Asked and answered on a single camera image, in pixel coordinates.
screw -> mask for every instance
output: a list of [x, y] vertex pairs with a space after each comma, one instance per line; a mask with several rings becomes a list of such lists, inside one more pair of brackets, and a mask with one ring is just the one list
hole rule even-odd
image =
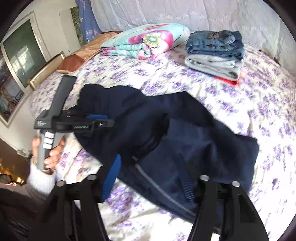
[[96, 175], [95, 175], [95, 174], [90, 174], [90, 175], [87, 177], [87, 179], [88, 179], [89, 181], [96, 180]]
[[237, 188], [240, 186], [240, 183], [238, 181], [233, 181], [231, 184]]
[[203, 180], [203, 181], [208, 181], [210, 179], [210, 177], [207, 176], [207, 175], [201, 175], [200, 179]]
[[63, 181], [63, 180], [57, 182], [57, 186], [58, 186], [58, 187], [62, 187], [62, 186], [65, 185], [65, 184], [66, 184], [66, 183], [65, 183], [65, 181]]

white button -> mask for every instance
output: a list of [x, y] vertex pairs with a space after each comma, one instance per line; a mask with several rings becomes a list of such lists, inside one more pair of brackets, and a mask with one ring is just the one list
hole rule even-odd
[[52, 143], [54, 143], [54, 140], [53, 139], [49, 139], [49, 138], [45, 138], [44, 139], [44, 142], [45, 143], [48, 143], [48, 144], [52, 144]]
[[45, 137], [50, 138], [50, 139], [54, 139], [54, 133], [47, 131], [47, 132], [45, 132]]
[[52, 145], [47, 144], [47, 143], [43, 143], [43, 148], [48, 149], [48, 150], [51, 150]]

purple floral bedsheet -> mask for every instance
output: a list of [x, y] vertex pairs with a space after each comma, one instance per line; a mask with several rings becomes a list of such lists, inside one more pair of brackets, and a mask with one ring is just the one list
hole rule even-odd
[[[144, 61], [97, 55], [74, 74], [78, 78], [65, 108], [76, 104], [87, 83], [129, 85], [146, 95], [187, 91], [233, 132], [258, 139], [260, 151], [249, 197], [270, 240], [276, 241], [296, 213], [295, 78], [263, 53], [246, 47], [241, 81], [233, 87], [185, 67], [185, 54], [181, 44]], [[54, 73], [34, 91], [30, 107], [35, 116], [50, 107], [61, 78]], [[99, 161], [70, 134], [58, 178], [78, 182], [99, 167]], [[190, 223], [161, 210], [119, 180], [99, 207], [114, 241], [187, 240], [191, 229]]]

hand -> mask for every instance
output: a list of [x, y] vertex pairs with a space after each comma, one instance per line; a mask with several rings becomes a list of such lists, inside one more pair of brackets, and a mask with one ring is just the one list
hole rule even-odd
[[[33, 148], [33, 158], [35, 158], [35, 160], [37, 159], [37, 156], [38, 156], [38, 146], [40, 145], [40, 143], [41, 143], [41, 139], [39, 137], [33, 138], [32, 148]], [[59, 163], [59, 159], [62, 155], [64, 146], [65, 146], [65, 137], [62, 137], [59, 145], [49, 152], [50, 157], [44, 160], [44, 164], [47, 169], [55, 168], [55, 166]]]

pillow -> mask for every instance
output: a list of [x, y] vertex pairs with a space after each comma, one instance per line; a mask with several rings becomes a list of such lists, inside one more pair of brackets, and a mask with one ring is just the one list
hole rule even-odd
[[71, 74], [79, 69], [84, 63], [85, 61], [82, 58], [73, 54], [63, 60], [57, 71], [62, 74]]
[[65, 58], [61, 65], [57, 68], [57, 71], [62, 74], [74, 73], [92, 57], [101, 52], [101, 44], [106, 40], [116, 36], [118, 32], [119, 31], [99, 34], [92, 41]]

